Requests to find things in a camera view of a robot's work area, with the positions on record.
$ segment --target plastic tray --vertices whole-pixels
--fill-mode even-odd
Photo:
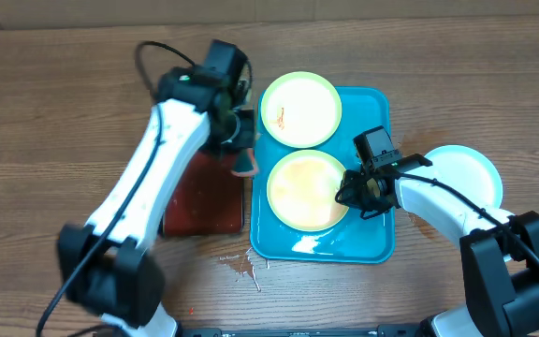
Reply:
[[[336,91],[342,101],[341,123],[330,139],[313,149],[333,155],[347,169],[359,169],[353,137],[379,125],[390,133],[388,101],[372,88],[336,87]],[[276,217],[268,204],[268,176],[281,158],[297,149],[274,139],[260,118],[257,123],[261,138],[255,144],[255,159],[260,171],[253,180],[251,245],[258,254],[305,261],[386,261],[395,247],[394,212],[364,221],[359,218],[359,210],[350,209],[336,226],[311,233],[293,229]]]

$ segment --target wooden table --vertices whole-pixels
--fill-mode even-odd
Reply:
[[[379,88],[406,154],[471,146],[503,176],[504,208],[539,212],[539,17],[0,32],[0,336],[33,334],[60,285],[57,233],[99,205],[140,140],[150,102],[136,43],[160,40],[202,61],[212,38],[251,57],[254,99],[294,70]],[[147,59],[154,76],[179,63],[163,51]],[[219,258],[250,248],[248,224],[239,236],[159,242],[165,305],[186,327],[264,329],[418,321],[460,304],[453,245],[405,212],[396,221],[396,251],[381,265],[265,269],[251,253],[261,292],[237,275],[247,261]],[[64,301],[46,335],[95,321]]]

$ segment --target yellow plate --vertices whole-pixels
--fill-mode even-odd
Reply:
[[[294,229],[330,228],[348,211],[348,207],[334,201],[343,173],[344,166],[329,154],[316,150],[293,152],[269,174],[269,206],[278,219]]]
[[[272,137],[294,148],[328,140],[338,128],[342,102],[323,77],[305,71],[281,76],[263,94],[261,120]]]

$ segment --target black cable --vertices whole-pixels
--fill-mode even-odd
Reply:
[[[57,290],[57,293],[55,294],[55,296],[53,296],[53,299],[51,299],[51,302],[47,306],[47,309],[45,309],[45,311],[43,312],[43,315],[38,321],[38,324],[36,325],[36,331],[35,331],[36,337],[41,336],[43,329],[45,328],[45,323],[47,323],[47,320],[51,316],[51,313],[53,313],[53,310],[55,309],[55,306],[57,305],[57,303],[59,303],[59,301],[62,299],[64,294],[67,292],[68,288],[72,285],[74,280],[79,275],[79,273],[82,272],[82,270],[84,269],[84,266],[86,266],[86,264],[91,260],[91,258],[93,258],[93,256],[96,253],[98,253],[98,251],[101,249],[101,247],[105,243],[105,240],[107,239],[111,231],[115,228],[116,224],[123,218],[124,212],[126,211],[128,204],[130,204],[132,197],[137,193],[137,190],[140,187],[140,184],[145,179],[145,176],[147,175],[149,168],[153,164],[155,155],[157,154],[157,150],[159,149],[159,146],[162,143],[164,119],[161,112],[161,108],[157,104],[157,93],[151,83],[151,80],[147,76],[147,72],[145,71],[144,65],[142,64],[141,54],[142,54],[142,49],[145,46],[155,46],[155,47],[166,49],[168,51],[172,51],[178,54],[179,56],[181,56],[181,58],[186,60],[186,62],[190,63],[191,65],[195,64],[190,58],[188,58],[186,55],[184,55],[180,51],[177,51],[174,48],[171,48],[168,45],[163,44],[163,43],[154,42],[154,41],[143,41],[143,42],[140,42],[135,48],[135,66],[137,68],[139,75],[142,78],[143,83],[145,84],[145,87],[147,87],[147,89],[149,90],[151,98],[153,99],[153,103],[156,106],[157,122],[158,122],[159,127],[157,129],[157,136],[155,137],[155,144],[153,146],[153,150],[151,154],[149,155],[149,159],[147,160],[147,163],[145,164],[142,172],[139,174],[137,180],[135,181],[135,184],[130,189],[130,192],[128,192],[128,195],[126,196],[126,199],[122,202],[122,205],[120,205],[120,208],[118,208],[118,212],[116,212],[113,218],[111,219],[111,222],[109,223],[108,227],[103,231],[103,233],[101,233],[101,235],[99,236],[99,239],[95,242],[93,247],[91,247],[91,249],[86,253],[84,258],[72,271],[72,273],[66,279],[64,284],[59,288],[59,290]]]
[[[386,200],[385,198],[371,198],[372,201],[378,202],[381,205],[379,209],[375,209],[375,205],[371,205],[371,206],[367,205],[365,203],[365,200],[361,198],[358,193],[354,193],[348,198],[344,198],[344,199],[341,198],[342,193],[344,193],[344,191],[346,191],[347,189],[357,189],[357,188],[364,187],[366,186],[366,183],[369,179],[370,178],[363,176],[363,177],[356,178],[349,183],[346,183],[343,187],[341,187],[341,189],[338,190],[338,192],[336,192],[336,196],[334,197],[336,202],[338,203],[348,202],[350,199],[355,198],[357,200],[357,204],[363,207],[361,208],[361,214],[359,215],[359,217],[363,220],[369,220],[374,217],[380,216],[388,212],[388,210],[390,210],[390,208],[392,207],[390,202],[388,202],[388,200]],[[375,211],[375,213],[366,215],[366,212],[373,212],[373,211]]]
[[[137,45],[137,47],[135,48],[135,66],[137,67],[137,71],[140,75],[140,78],[142,79],[143,84],[145,84],[145,87],[147,88],[147,90],[149,90],[151,98],[155,101],[155,103],[157,103],[157,93],[155,91],[155,87],[149,79],[149,76],[147,76],[147,70],[145,70],[145,66],[142,62],[142,50],[146,46],[154,46],[158,48],[163,48],[166,51],[171,51],[180,56],[184,61],[188,62],[191,66],[195,66],[195,62],[191,60],[188,56],[184,55],[181,51],[173,47],[169,47],[169,45],[165,43],[155,41],[142,41]]]
[[[74,332],[72,334],[69,334],[69,335],[67,335],[67,337],[80,337],[80,336],[84,336],[84,335],[86,335],[88,333],[99,332],[101,330],[113,330],[113,333],[115,333],[119,328],[120,327],[112,326],[112,325],[109,325],[109,324],[99,324],[99,325],[95,325],[95,326],[92,326],[90,328],[87,328],[87,329],[80,330],[80,331]]]
[[[247,88],[246,93],[251,92],[251,88],[253,88],[253,67],[251,66],[251,61],[247,59],[247,67],[249,68],[249,88]]]

